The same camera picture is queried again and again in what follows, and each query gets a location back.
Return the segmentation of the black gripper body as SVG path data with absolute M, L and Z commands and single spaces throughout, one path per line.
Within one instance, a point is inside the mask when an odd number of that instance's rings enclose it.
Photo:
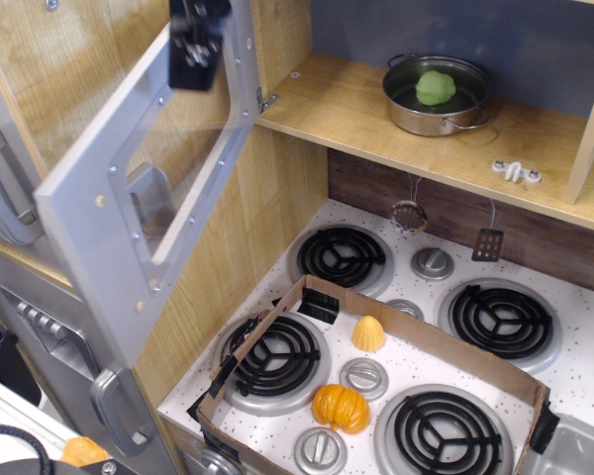
M 170 0 L 170 33 L 191 38 L 218 35 L 231 12 L 229 0 Z

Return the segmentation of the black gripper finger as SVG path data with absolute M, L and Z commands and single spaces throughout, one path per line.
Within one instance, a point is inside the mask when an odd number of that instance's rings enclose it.
M 169 87 L 209 91 L 221 62 L 223 39 L 219 24 L 172 19 L 168 46 Z

